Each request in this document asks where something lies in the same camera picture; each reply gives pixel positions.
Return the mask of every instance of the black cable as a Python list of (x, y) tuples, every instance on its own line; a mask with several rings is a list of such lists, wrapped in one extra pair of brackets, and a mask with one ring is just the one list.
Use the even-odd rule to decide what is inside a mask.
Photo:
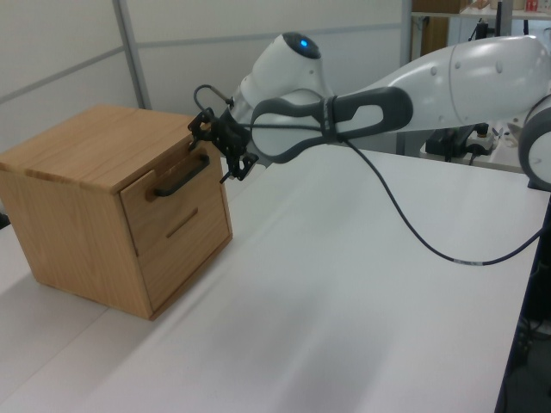
[(212, 114), (210, 114), (199, 102), (199, 99), (197, 97), (197, 94), (200, 90), (203, 89), (211, 89), (220, 99), (222, 99), (226, 105), (233, 105), (233, 99), (225, 96), (222, 92), (220, 92), (218, 89), (216, 89), (213, 85), (210, 84), (202, 84), (201, 86), (197, 86), (193, 92), (193, 100), (195, 101), (195, 105), (207, 116), (212, 117)]
[(321, 128), (318, 126), (309, 126), (309, 125), (268, 125), (264, 123), (238, 123), (238, 126), (248, 127), (249, 129), (258, 128), (258, 129), (300, 129), (305, 131), (315, 131), (321, 132)]
[[(476, 23), (477, 26), (478, 26), (479, 23), (482, 23), (482, 19), (479, 19), (478, 23)], [(473, 32), (471, 33), (471, 37), (469, 37), (467, 41), (473, 40), (473, 37), (474, 37), (474, 34), (475, 34), (475, 33), (476, 33), (476, 26), (474, 27), (474, 30), (473, 30)]]
[(464, 264), (464, 265), (473, 265), (473, 266), (487, 266), (487, 265), (493, 265), (493, 264), (497, 264), (499, 262), (503, 262), (505, 260), (508, 260), (509, 258), (512, 258), (513, 256), (517, 255), (518, 253), (520, 253), (521, 251), (525, 250), (531, 243), (533, 243), (539, 236), (541, 236), (541, 234), (543, 234), (544, 232), (547, 232), (551, 229), (551, 225), (548, 225), (547, 227), (545, 228), (541, 228), (538, 232), (536, 232), (536, 234), (534, 234), (528, 241), (526, 241), (525, 243), (523, 243), (520, 247), (518, 247), (516, 250), (512, 251), (511, 253), (505, 255), (505, 256), (501, 256), (500, 258), (497, 258), (495, 260), (490, 260), (490, 261), (463, 261), (463, 260), (458, 260), (456, 258), (453, 258), (451, 256), (447, 256), (445, 254), (443, 254), (442, 252), (436, 250), (434, 247), (432, 247), (429, 243), (427, 243), (423, 237), (421, 237), (419, 235), (419, 233), (415, 230), (415, 228), (413, 228), (412, 224), (410, 224), (410, 221), (406, 218), (406, 216), (404, 215), (404, 213), (402, 212), (401, 208), (399, 207), (398, 205), (398, 202), (396, 201), (396, 199), (394, 198), (394, 195), (393, 193), (391, 192), (390, 188), (388, 187), (387, 183), (385, 182), (385, 179), (382, 177), (381, 173), (379, 172), (379, 170), (375, 167), (375, 165), (373, 165), (371, 163), (371, 161), (369, 161), (369, 159), (353, 144), (351, 144), (351, 142), (349, 142), (348, 139), (343, 139), (343, 142), (352, 149), (352, 151), (354, 151), (355, 153), (357, 153), (361, 159), (363, 159), (363, 161), (369, 165), (369, 168), (371, 168), (371, 170), (374, 171), (374, 173), (377, 175), (377, 177), (379, 178), (379, 181), (381, 181), (381, 184), (382, 186), (384, 187), (384, 189), (387, 191), (387, 195), (388, 197), (390, 198), (390, 201), (394, 204), (394, 208), (396, 208), (396, 211), (398, 212), (399, 216), (402, 218), (402, 220), (404, 221), (404, 223), (407, 225), (407, 227), (410, 229), (410, 231), (413, 233), (413, 235), (419, 240), (419, 242), (424, 245), (427, 249), (429, 249), (431, 252), (433, 252), (434, 254), (436, 254), (437, 256), (440, 256), (441, 258), (443, 258), (444, 260), (448, 260), (448, 261), (451, 261), (451, 262), (455, 262), (457, 264)]
[(468, 166), (473, 166), (473, 160), (476, 158), (476, 151), (473, 151), (473, 155), (471, 155), (471, 160), (468, 161)]

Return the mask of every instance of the table surface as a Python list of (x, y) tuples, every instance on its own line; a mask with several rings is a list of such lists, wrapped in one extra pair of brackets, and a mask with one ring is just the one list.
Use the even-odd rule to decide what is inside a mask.
[[(444, 253), (502, 256), (542, 225), (525, 176), (365, 153)], [(444, 261), (336, 146), (229, 205), (234, 239), (155, 322), (36, 284), (0, 231), (0, 411), (493, 412), (535, 244)]]

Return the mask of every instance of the shelf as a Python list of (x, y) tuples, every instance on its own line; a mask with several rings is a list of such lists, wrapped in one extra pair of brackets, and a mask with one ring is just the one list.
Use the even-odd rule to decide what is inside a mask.
[[(461, 17), (471, 19), (494, 19), (496, 17), (497, 10), (492, 9), (488, 4), (484, 9), (474, 9), (467, 7), (460, 13), (430, 13), (422, 11), (412, 12), (412, 17)], [(551, 15), (542, 13), (539, 11), (524, 11), (513, 10), (513, 20), (549, 20), (551, 21)]]
[[(496, 16), (496, 9), (492, 9), (490, 5), (487, 5), (484, 9), (472, 9), (472, 8), (466, 8), (464, 9), (459, 15), (455, 15), (458, 17), (466, 17), (466, 18), (495, 18)], [(513, 10), (513, 20), (550, 20), (551, 21), (551, 15), (548, 15), (547, 13), (542, 13), (539, 11), (524, 11), (524, 10)]]

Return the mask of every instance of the black grip band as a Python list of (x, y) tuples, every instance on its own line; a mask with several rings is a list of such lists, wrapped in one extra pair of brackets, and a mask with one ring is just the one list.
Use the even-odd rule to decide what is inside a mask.
[(327, 97), (322, 101), (323, 120), (321, 122), (321, 136), (324, 137), (326, 143), (335, 141), (342, 142), (337, 136), (337, 127), (335, 126), (335, 114), (333, 112), (333, 103), (337, 99), (336, 96)]

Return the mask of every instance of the wooden top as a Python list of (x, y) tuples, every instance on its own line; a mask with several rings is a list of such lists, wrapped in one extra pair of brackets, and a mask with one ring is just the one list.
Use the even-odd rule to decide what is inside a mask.
[(0, 170), (116, 193), (184, 145), (192, 119), (96, 106), (0, 154)]

